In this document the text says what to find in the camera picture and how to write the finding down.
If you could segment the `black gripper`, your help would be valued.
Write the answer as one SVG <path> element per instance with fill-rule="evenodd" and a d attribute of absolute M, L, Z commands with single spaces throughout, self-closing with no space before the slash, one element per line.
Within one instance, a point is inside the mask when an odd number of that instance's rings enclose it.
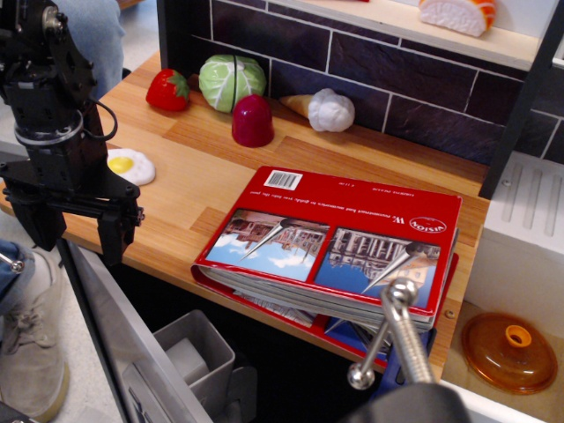
<path fill-rule="evenodd" d="M 64 212 L 98 218 L 105 263 L 121 263 L 145 215 L 137 205 L 139 187 L 110 170 L 106 142 L 84 130 L 19 141 L 28 159 L 3 164 L 1 176 L 17 191 L 8 200 L 33 242 L 52 250 L 66 230 Z"/>

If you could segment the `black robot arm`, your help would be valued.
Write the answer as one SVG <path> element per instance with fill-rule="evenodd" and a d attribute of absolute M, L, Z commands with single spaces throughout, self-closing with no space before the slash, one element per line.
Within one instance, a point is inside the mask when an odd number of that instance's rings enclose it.
<path fill-rule="evenodd" d="M 96 219 L 108 264 L 122 261 L 144 211 L 140 189 L 108 166 L 92 99 L 93 63 L 78 51 L 68 19 L 52 1 L 1 3 L 1 97 L 27 158 L 4 162 L 4 194 L 33 241 L 51 250 L 67 213 Z"/>

